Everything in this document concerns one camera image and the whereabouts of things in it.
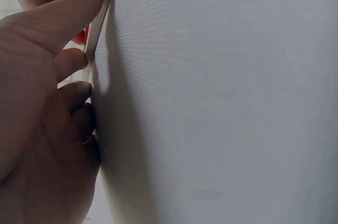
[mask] white surface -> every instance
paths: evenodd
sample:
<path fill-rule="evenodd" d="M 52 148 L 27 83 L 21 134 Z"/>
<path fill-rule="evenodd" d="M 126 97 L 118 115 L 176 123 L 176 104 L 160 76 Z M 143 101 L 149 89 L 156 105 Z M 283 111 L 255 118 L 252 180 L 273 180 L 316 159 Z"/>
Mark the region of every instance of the white surface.
<path fill-rule="evenodd" d="M 338 223 L 337 11 L 112 1 L 95 105 L 116 223 Z"/>

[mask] wooden stick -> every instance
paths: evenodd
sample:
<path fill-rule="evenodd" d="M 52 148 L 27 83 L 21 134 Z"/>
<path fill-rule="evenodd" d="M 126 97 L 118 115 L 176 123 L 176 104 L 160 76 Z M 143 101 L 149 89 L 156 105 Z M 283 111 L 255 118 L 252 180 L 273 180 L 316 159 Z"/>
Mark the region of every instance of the wooden stick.
<path fill-rule="evenodd" d="M 104 19 L 108 11 L 109 3 L 110 3 L 110 0 L 104 0 L 100 13 L 97 15 L 97 17 L 94 19 L 94 21 L 89 26 L 87 42 L 84 47 L 84 52 L 86 53 L 87 59 L 88 59 L 88 66 L 83 71 L 83 76 L 82 76 L 82 79 L 84 81 L 89 81 L 89 75 L 90 75 L 91 66 L 92 66 L 92 62 L 94 59 L 94 55 L 95 55 L 97 42 L 99 40 L 99 35 L 102 29 L 102 25 L 103 25 Z"/>

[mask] red object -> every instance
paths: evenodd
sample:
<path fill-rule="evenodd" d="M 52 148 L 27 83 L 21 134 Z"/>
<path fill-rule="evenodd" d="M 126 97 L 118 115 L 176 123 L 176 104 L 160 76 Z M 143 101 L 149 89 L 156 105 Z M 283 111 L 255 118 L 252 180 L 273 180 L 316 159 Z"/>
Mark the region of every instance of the red object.
<path fill-rule="evenodd" d="M 88 32 L 89 32 L 89 27 L 86 27 L 86 29 L 84 30 L 84 38 L 83 38 L 84 45 L 87 44 Z"/>

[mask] skin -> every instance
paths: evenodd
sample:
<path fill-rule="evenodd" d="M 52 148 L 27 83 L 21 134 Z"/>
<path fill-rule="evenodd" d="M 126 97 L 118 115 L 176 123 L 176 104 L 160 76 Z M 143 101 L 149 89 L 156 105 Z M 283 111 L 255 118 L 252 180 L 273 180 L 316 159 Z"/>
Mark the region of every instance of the skin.
<path fill-rule="evenodd" d="M 58 82 L 87 65 L 63 50 L 102 0 L 18 0 L 27 11 L 0 21 L 0 219 L 82 223 L 99 155 L 91 86 Z"/>

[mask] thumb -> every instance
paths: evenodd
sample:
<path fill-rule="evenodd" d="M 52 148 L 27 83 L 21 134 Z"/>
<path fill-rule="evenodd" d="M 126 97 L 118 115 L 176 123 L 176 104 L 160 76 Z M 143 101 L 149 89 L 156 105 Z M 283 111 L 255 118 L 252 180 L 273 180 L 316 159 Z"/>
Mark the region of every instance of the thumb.
<path fill-rule="evenodd" d="M 19 13 L 12 22 L 21 37 L 56 56 L 96 17 L 103 0 L 57 0 Z"/>

